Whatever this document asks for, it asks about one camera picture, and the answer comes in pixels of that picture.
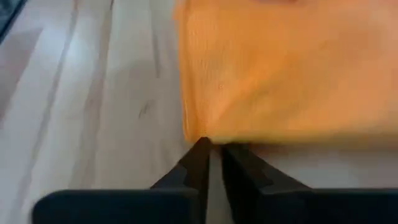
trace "light wood surface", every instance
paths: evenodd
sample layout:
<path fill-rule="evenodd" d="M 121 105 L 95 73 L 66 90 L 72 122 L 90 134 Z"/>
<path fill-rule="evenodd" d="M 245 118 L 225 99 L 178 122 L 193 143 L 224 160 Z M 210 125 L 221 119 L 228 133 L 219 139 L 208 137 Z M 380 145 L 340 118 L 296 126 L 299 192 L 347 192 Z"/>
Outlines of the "light wood surface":
<path fill-rule="evenodd" d="M 0 45 L 0 223 L 60 189 L 141 189 L 188 150 L 173 0 L 30 0 Z M 393 147 L 261 149 L 312 187 L 397 187 Z M 211 155 L 208 223 L 231 223 Z"/>

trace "orange cloth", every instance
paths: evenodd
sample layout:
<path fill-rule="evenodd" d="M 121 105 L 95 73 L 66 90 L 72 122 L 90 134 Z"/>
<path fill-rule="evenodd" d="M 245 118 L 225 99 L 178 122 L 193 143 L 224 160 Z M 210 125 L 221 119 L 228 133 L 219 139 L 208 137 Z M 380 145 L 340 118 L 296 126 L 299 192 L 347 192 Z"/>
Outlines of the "orange cloth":
<path fill-rule="evenodd" d="M 398 133 L 398 1 L 186 0 L 176 16 L 189 141 Z"/>

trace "wooden floor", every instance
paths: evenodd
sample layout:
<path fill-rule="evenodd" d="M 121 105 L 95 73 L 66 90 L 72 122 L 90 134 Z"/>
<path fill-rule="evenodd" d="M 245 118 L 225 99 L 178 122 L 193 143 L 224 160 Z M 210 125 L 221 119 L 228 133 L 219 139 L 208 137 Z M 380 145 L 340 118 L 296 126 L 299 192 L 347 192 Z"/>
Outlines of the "wooden floor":
<path fill-rule="evenodd" d="M 188 150 L 173 3 L 28 1 L 0 45 L 0 223 L 58 189 L 148 187 Z M 319 151 L 260 155 L 311 186 L 398 187 L 394 150 Z M 212 157 L 208 223 L 231 223 Z"/>

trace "orange fabric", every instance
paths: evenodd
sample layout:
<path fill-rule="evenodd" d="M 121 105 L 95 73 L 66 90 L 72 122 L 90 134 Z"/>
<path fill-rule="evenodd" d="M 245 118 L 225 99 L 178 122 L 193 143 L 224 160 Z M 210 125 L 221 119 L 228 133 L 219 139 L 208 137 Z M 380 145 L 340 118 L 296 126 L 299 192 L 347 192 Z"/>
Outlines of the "orange fabric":
<path fill-rule="evenodd" d="M 398 133 L 394 0 L 177 4 L 185 137 Z"/>

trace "orange towel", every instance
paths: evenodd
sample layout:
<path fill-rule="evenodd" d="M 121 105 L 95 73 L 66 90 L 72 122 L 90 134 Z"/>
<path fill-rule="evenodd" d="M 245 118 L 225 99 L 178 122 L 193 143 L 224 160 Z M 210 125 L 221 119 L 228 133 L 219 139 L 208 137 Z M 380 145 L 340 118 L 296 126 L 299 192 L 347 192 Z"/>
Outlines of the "orange towel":
<path fill-rule="evenodd" d="M 189 141 L 398 133 L 398 1 L 186 0 L 176 16 Z"/>

